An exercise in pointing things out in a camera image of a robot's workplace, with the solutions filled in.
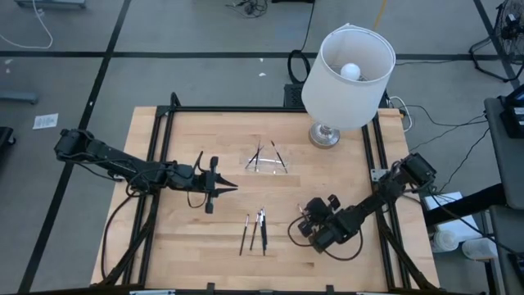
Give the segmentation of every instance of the pen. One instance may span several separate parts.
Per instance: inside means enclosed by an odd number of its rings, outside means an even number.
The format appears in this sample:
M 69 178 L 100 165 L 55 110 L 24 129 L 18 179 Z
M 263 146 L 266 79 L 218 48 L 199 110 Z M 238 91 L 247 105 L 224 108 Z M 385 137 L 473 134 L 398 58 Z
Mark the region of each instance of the pen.
M 257 152 L 256 152 L 256 161 L 255 161 L 255 172 L 256 172 L 256 167 L 259 165 L 259 153 L 260 153 L 260 140 L 259 140 L 259 146 L 257 147 Z
M 244 225 L 244 234 L 242 235 L 242 243 L 240 244 L 239 256 L 242 256 L 242 249 L 244 248 L 244 240 L 246 239 L 247 224 L 249 223 L 249 214 L 246 216 L 246 224 Z
M 249 160 L 249 162 L 246 165 L 246 168 L 244 169 L 247 169 L 247 167 L 253 162 L 253 160 L 259 156 L 259 153 L 262 150 L 262 148 L 264 148 L 264 146 L 262 147 L 259 146 L 259 149 L 256 151 L 256 154 L 251 158 L 251 160 Z
M 256 227 L 259 225 L 260 214 L 256 213 L 255 227 L 253 229 L 253 235 L 251 236 L 251 245 L 249 246 L 249 251 L 253 250 L 253 242 L 255 241 Z
M 262 208 L 262 250 L 264 251 L 264 256 L 265 256 L 265 251 L 266 249 L 268 248 L 268 231 L 267 231 L 267 225 L 266 225 L 266 220 L 265 220 L 265 208 Z
M 271 144 L 273 144 L 273 148 L 275 149 L 275 152 L 277 153 L 278 159 L 282 163 L 282 167 L 284 167 L 284 170 L 286 171 L 286 174 L 287 174 L 286 164 L 284 164 L 284 160 L 282 159 L 282 157 L 280 157 L 280 153 L 277 151 L 277 147 L 275 147 L 275 143 L 273 142 L 273 140 L 271 141 Z
M 260 234 L 262 235 L 262 252 L 265 256 L 264 215 L 262 210 L 260 210 Z

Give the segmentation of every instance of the gray floor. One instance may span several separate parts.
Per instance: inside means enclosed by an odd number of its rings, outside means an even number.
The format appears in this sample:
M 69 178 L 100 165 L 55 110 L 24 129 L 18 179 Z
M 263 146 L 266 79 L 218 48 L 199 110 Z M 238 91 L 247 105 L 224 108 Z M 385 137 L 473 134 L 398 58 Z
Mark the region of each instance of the gray floor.
M 310 5 L 270 4 L 266 16 L 245 20 L 224 7 L 229 0 L 133 0 L 117 51 L 288 52 L 304 41 Z M 318 51 L 323 37 L 350 22 L 371 27 L 381 0 L 318 0 L 306 46 Z M 484 0 L 491 20 L 499 0 Z M 104 51 L 123 0 L 88 0 L 88 9 L 44 9 L 53 33 L 52 51 Z M 397 53 L 466 53 L 486 36 L 470 0 L 397 0 L 388 3 L 378 29 Z M 30 9 L 0 2 L 0 34 L 28 45 L 47 43 Z M 1 42 L 0 51 L 16 50 Z M 482 53 L 493 54 L 492 46 Z M 8 65 L 3 61 L 12 60 Z M 61 174 L 52 148 L 61 128 L 74 128 L 84 111 L 102 59 L 16 57 L 0 59 L 0 89 L 35 91 L 36 106 L 0 102 L 0 125 L 16 129 L 17 145 L 2 163 L 0 293 L 17 290 Z M 504 70 L 498 61 L 485 67 Z M 114 58 L 94 108 L 89 129 L 110 145 L 124 146 L 135 106 L 166 104 L 175 91 L 184 105 L 278 106 L 289 83 L 286 60 Z M 483 111 L 484 98 L 508 94 L 511 85 L 481 74 L 470 61 L 398 66 L 388 93 L 426 107 L 435 120 L 463 123 Z M 59 113 L 54 129 L 32 130 L 34 116 Z M 410 147 L 445 130 L 412 109 Z M 460 128 L 420 147 L 443 184 L 486 125 Z M 499 181 L 490 139 L 485 138 L 448 186 L 473 193 Z M 75 169 L 33 290 L 87 286 L 93 271 L 112 185 Z M 480 262 L 460 252 L 435 255 L 443 287 L 456 292 L 487 291 Z

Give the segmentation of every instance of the wooden table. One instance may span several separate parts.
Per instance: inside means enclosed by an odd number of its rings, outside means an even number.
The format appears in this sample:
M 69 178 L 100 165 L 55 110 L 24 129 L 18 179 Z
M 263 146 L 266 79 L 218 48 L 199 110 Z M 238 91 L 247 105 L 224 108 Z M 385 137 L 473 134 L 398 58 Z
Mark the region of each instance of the wooden table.
M 125 144 L 127 153 L 146 158 L 155 110 L 135 109 Z M 385 109 L 380 110 L 380 118 L 387 160 L 392 163 L 408 155 L 400 115 L 397 110 Z M 186 193 L 162 190 L 146 287 L 205 289 L 208 282 L 213 282 L 217 289 L 230 290 L 323 291 L 332 284 L 336 291 L 386 291 L 375 216 L 364 222 L 364 248 L 349 262 L 335 261 L 311 247 L 297 247 L 287 237 L 287 226 L 300 216 L 298 203 L 304 207 L 312 197 L 325 199 L 334 193 L 347 207 L 371 193 L 361 130 L 342 132 L 341 141 L 334 148 L 322 150 L 309 142 L 312 123 L 306 113 L 177 112 L 168 160 L 192 164 L 204 151 L 202 163 L 207 164 L 210 157 L 219 156 L 218 171 L 240 189 L 220 196 L 212 215 L 203 208 L 189 208 Z M 370 132 L 378 166 L 371 125 Z M 111 144 L 110 138 L 104 139 Z M 282 157 L 290 162 L 288 175 L 262 175 L 244 169 L 259 140 L 266 152 L 271 152 L 270 140 L 278 145 Z M 161 143 L 157 146 L 156 159 Z M 125 199 L 124 187 L 125 184 L 115 185 L 110 213 Z M 190 198 L 194 203 L 203 200 L 198 194 Z M 267 256 L 262 255 L 260 232 L 253 251 L 249 251 L 254 217 L 261 207 L 265 207 L 268 221 Z M 136 200 L 132 200 L 111 224 L 106 271 L 127 249 L 135 208 Z M 421 207 L 401 198 L 397 208 L 406 252 L 429 281 L 438 286 Z M 239 256 L 246 214 L 251 215 L 251 222 L 244 254 Z M 292 234 L 305 242 L 297 229 Z M 358 246 L 359 239 L 355 237 L 329 249 L 334 255 L 348 257 Z M 396 285 L 400 286 L 396 256 L 392 250 L 391 253 Z M 132 282 L 138 277 L 141 256 L 139 250 Z M 99 263 L 100 253 L 93 282 L 101 280 Z

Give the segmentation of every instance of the lamp base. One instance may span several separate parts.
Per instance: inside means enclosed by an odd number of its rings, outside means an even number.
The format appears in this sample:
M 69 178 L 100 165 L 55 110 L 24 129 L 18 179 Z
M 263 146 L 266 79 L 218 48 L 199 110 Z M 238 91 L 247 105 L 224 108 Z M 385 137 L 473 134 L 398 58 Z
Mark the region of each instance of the lamp base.
M 341 132 L 320 123 L 314 123 L 309 129 L 309 140 L 317 148 L 332 148 L 341 138 Z

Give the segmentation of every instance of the white paper on floor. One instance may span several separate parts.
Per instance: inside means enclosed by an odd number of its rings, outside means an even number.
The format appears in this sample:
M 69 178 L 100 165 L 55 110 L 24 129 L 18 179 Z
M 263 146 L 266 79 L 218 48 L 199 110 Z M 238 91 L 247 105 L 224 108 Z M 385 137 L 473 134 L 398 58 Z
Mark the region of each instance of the white paper on floor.
M 35 116 L 33 129 L 44 129 L 56 127 L 58 123 L 58 113 L 44 116 Z

